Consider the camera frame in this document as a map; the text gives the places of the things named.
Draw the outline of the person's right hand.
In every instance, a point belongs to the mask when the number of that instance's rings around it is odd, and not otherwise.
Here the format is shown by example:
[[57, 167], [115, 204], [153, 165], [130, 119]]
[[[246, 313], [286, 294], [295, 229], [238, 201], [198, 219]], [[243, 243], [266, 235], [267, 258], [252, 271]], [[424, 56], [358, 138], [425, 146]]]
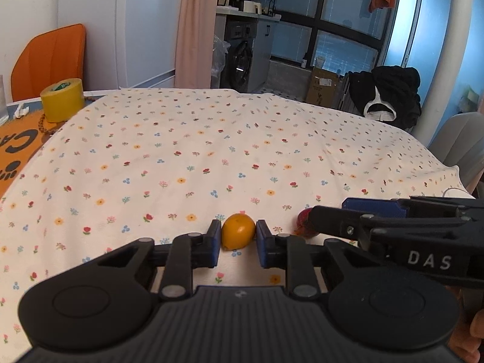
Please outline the person's right hand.
[[484, 338], [483, 310], [478, 311], [471, 322], [466, 318], [463, 308], [460, 308], [459, 322], [448, 342], [448, 347], [462, 361], [478, 363], [483, 358], [480, 349]]

